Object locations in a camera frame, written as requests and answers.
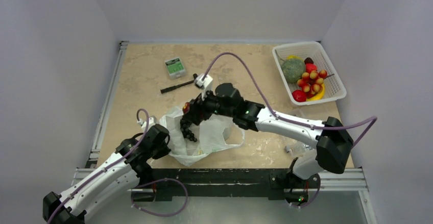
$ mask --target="white wall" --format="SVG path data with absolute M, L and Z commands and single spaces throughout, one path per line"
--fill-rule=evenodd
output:
M 345 0 L 322 42 L 347 88 L 343 122 L 378 116 L 354 158 L 379 223 L 431 223 L 432 2 Z
M 116 39 L 96 0 L 0 0 L 0 219 L 44 223 L 42 198 L 90 152 Z
M 344 0 L 98 0 L 135 41 L 321 40 Z

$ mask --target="basket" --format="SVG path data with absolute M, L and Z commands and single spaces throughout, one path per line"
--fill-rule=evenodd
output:
M 327 103 L 336 101 L 338 99 L 342 99 L 346 96 L 346 88 L 344 88 L 343 82 L 341 82 L 340 76 L 329 60 L 328 55 L 323 49 L 322 45 L 318 42 L 300 42 L 293 44 L 283 44 L 276 46 L 272 49 L 272 54 L 274 55 L 275 63 L 277 64 L 278 71 L 280 72 L 281 78 L 283 80 L 283 84 L 288 92 L 288 96 L 292 102 L 292 106 L 306 106 L 320 103 Z M 328 75 L 335 74 L 331 77 L 325 79 L 325 94 L 322 99 L 316 101 L 306 101 L 306 102 L 297 102 L 293 99 L 292 92 L 298 90 L 299 87 L 297 84 L 288 84 L 285 80 L 284 74 L 281 70 L 282 61 L 278 58 L 278 56 L 282 59 L 286 59 L 288 56 L 294 55 L 300 57 L 304 60 L 307 57 L 312 58 L 314 64 L 317 66 L 318 70 L 325 69 L 328 71 Z

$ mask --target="wooden table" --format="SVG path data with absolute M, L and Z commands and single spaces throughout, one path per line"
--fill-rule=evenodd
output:
M 129 44 L 109 114 L 107 129 L 101 147 L 99 163 L 106 160 L 124 140 L 140 132 L 135 113 L 145 108 L 158 119 L 174 106 L 183 106 L 197 97 L 199 89 L 188 85 L 161 94 L 160 89 L 192 80 L 193 73 L 203 73 L 211 60 L 221 52 L 239 55 L 251 69 L 259 87 L 271 106 L 279 112 L 290 114 L 294 108 L 284 88 L 272 56 L 271 44 Z M 164 61 L 180 57 L 187 76 L 170 80 Z M 230 82 L 244 99 L 263 103 L 244 67 L 232 56 L 221 57 L 209 73 L 215 88 Z M 340 118 L 335 102 L 302 107 L 306 118 L 326 120 L 328 116 Z M 236 142 L 239 134 L 233 131 L 229 140 Z M 194 168 L 287 168 L 292 157 L 284 151 L 291 140 L 266 132 L 246 131 L 242 147 L 217 153 L 196 162 Z M 149 160 L 153 168 L 184 168 L 170 156 Z M 353 168 L 350 157 L 346 168 Z

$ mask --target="black screwdriver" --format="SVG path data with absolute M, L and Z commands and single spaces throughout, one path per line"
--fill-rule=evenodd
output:
M 167 87 L 167 88 L 165 88 L 165 89 L 162 89 L 162 90 L 161 90 L 161 94 L 164 94 L 164 93 L 167 93 L 167 92 L 169 92 L 169 91 L 175 90 L 175 89 L 177 89 L 177 88 L 179 88 L 179 87 L 182 87 L 182 86 L 185 86 L 185 85 L 189 85 L 189 84 L 194 83 L 194 80 L 196 80 L 196 78 L 197 78 L 197 74 L 196 74 L 196 73 L 193 74 L 193 78 L 194 78 L 193 80 L 188 81 L 188 82 L 185 82 L 185 83 L 183 83 L 183 84 L 174 85 L 174 86 L 170 86 L 170 87 Z

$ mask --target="bunch of red fruit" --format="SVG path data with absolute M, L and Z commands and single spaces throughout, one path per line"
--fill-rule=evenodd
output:
M 307 98 L 312 98 L 320 93 L 323 89 L 323 82 L 328 77 L 326 70 L 317 72 L 317 67 L 314 64 L 307 63 L 305 68 L 306 72 L 302 74 L 301 79 L 297 82 L 301 89 L 292 92 L 292 96 L 297 102 L 305 102 Z

